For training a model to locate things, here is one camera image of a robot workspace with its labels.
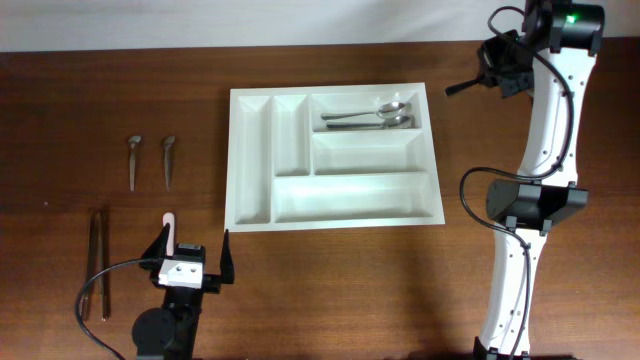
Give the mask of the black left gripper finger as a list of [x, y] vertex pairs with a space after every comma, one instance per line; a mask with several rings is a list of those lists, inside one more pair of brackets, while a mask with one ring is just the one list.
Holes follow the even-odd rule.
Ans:
[[222, 284], [233, 284], [235, 282], [235, 267], [230, 249], [230, 233], [228, 229], [224, 232], [219, 265], [221, 277], [220, 282]]
[[165, 224], [158, 237], [142, 253], [142, 259], [164, 258], [166, 256], [166, 246], [169, 239], [171, 225]]

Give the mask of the large steel spoon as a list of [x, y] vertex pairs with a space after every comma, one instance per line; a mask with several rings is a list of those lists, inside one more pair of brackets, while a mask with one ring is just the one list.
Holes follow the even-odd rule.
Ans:
[[395, 118], [397, 116], [408, 114], [412, 110], [412, 105], [410, 103], [404, 102], [390, 102], [384, 105], [381, 105], [375, 111], [365, 111], [365, 112], [351, 112], [351, 113], [322, 113], [320, 115], [322, 120], [338, 120], [349, 117], [356, 116], [364, 116], [364, 115], [375, 115], [381, 119], [390, 119]]
[[392, 129], [406, 128], [414, 123], [413, 115], [399, 115], [393, 118], [385, 119], [380, 123], [345, 123], [328, 120], [326, 127], [331, 130], [364, 130], [364, 129]]

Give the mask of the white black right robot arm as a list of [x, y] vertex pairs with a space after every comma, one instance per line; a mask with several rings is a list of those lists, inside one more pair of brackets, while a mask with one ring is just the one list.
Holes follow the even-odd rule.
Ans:
[[601, 49], [605, 10], [574, 1], [529, 1], [519, 30], [493, 28], [477, 51], [475, 79], [450, 86], [497, 87], [503, 97], [528, 93], [532, 114], [516, 172], [496, 168], [486, 216], [470, 216], [493, 230], [495, 262], [487, 317], [474, 340], [475, 359], [527, 359], [529, 317], [539, 257], [552, 228], [583, 209], [578, 187], [577, 137], [586, 86]]

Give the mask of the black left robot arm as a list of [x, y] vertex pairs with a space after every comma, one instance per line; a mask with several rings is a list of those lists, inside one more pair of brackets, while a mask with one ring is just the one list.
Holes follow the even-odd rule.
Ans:
[[206, 274], [206, 248], [178, 243], [168, 252], [171, 230], [170, 224], [164, 225], [141, 257], [140, 267], [165, 294], [161, 306], [144, 311], [134, 322], [132, 340], [138, 359], [192, 358], [203, 297], [235, 282], [229, 233], [224, 234], [220, 272]]

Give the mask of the small metal spoon right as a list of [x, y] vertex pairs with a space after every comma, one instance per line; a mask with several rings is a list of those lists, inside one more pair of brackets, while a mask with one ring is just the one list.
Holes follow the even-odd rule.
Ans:
[[165, 179], [165, 188], [167, 191], [170, 190], [171, 187], [171, 173], [172, 173], [172, 149], [175, 144], [176, 137], [174, 135], [167, 136], [163, 141], [163, 150], [164, 150], [164, 179]]

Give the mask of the small metal spoon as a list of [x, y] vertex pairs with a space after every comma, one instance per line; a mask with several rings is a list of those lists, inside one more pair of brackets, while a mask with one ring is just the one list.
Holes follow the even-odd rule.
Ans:
[[165, 179], [165, 188], [167, 191], [170, 190], [171, 187], [171, 173], [172, 173], [172, 149], [175, 144], [176, 137], [174, 135], [167, 136], [163, 141], [163, 150], [164, 150], [164, 179]]
[[128, 140], [129, 144], [129, 188], [131, 192], [135, 191], [136, 184], [136, 158], [138, 145], [141, 143], [140, 135], [131, 136]]

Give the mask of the white plastic cutlery tray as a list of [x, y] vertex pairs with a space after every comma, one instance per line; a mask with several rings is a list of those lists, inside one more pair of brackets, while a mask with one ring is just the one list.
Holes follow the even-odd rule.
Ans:
[[[412, 105], [409, 127], [331, 130], [320, 117], [394, 101]], [[229, 231], [444, 222], [425, 84], [231, 90]]]

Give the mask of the small metal spoon left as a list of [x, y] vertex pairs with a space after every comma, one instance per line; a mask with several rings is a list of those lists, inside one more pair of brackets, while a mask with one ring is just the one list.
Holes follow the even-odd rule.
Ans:
[[136, 158], [138, 145], [141, 143], [140, 135], [131, 136], [128, 140], [129, 144], [129, 188], [131, 192], [135, 191], [136, 184]]

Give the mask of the pink handled utensil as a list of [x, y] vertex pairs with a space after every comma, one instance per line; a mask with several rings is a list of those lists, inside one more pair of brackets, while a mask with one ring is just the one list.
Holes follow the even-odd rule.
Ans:
[[172, 257], [175, 249], [175, 215], [172, 212], [166, 212], [163, 214], [162, 221], [163, 226], [169, 228], [165, 254], [167, 257]]

